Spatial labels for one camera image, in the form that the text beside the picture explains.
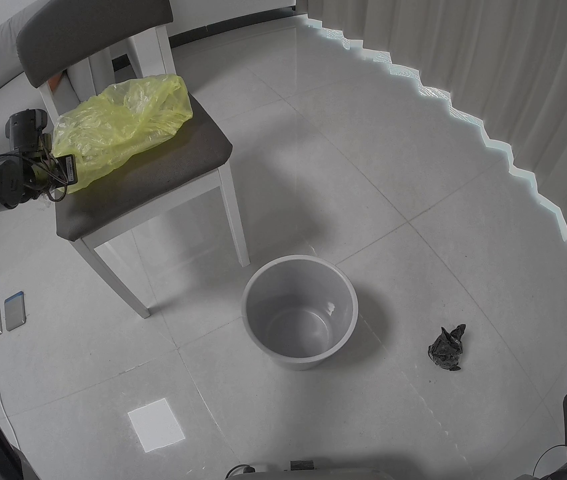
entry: black crumpled object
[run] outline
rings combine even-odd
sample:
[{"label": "black crumpled object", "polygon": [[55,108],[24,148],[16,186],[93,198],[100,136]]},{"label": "black crumpled object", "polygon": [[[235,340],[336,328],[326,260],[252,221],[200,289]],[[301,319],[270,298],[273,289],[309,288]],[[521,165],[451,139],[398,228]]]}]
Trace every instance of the black crumpled object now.
[{"label": "black crumpled object", "polygon": [[428,347],[428,356],[434,364],[451,372],[461,370],[459,368],[459,356],[463,354],[461,337],[465,330],[465,324],[461,324],[450,333],[443,327],[441,328],[441,335]]}]

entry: barcode label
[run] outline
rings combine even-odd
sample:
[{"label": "barcode label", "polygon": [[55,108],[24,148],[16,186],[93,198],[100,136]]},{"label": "barcode label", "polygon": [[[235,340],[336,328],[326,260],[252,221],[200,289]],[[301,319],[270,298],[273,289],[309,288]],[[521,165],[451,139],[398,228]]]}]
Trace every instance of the barcode label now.
[{"label": "barcode label", "polygon": [[68,177],[68,183],[75,182],[75,172],[72,169],[72,156],[66,157],[66,175]]}]

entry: curtain fold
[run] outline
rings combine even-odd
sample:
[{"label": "curtain fold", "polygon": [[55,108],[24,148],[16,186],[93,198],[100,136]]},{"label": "curtain fold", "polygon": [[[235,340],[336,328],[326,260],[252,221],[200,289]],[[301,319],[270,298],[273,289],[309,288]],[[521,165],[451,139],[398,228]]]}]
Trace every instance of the curtain fold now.
[{"label": "curtain fold", "polygon": [[297,11],[449,91],[567,222],[567,0],[297,0]]}]

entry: baseboard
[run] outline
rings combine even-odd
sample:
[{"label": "baseboard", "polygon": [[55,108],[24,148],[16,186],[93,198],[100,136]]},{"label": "baseboard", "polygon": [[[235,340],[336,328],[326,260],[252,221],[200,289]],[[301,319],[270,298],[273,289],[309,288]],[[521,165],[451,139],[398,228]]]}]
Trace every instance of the baseboard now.
[{"label": "baseboard", "polygon": [[[296,7],[293,5],[291,7],[281,7],[279,9],[271,9],[270,11],[255,12],[253,14],[239,16],[238,18],[231,18],[229,20],[219,21],[211,25],[206,25],[205,27],[199,27],[192,30],[187,30],[186,32],[181,32],[180,34],[175,34],[174,36],[169,37],[170,48],[176,48],[177,46],[192,43],[193,41],[199,41],[199,39],[204,39],[206,37],[214,36],[216,34],[221,34],[229,30],[248,27],[250,25],[256,25],[257,23],[264,23],[266,21],[288,18],[296,14],[295,9]],[[130,65],[130,60],[128,59],[128,56],[125,54],[112,60],[112,66],[115,71],[119,71],[119,69],[123,69],[129,65]]]}]

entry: translucent yellow bag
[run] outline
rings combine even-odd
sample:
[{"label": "translucent yellow bag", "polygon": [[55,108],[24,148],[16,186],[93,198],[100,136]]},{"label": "translucent yellow bag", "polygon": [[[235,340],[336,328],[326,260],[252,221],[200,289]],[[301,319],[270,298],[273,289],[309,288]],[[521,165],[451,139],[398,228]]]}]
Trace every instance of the translucent yellow bag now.
[{"label": "translucent yellow bag", "polygon": [[181,76],[148,76],[106,87],[59,117],[55,126],[53,155],[72,154],[77,161],[77,183],[68,192],[87,187],[131,156],[174,137],[191,117]]}]

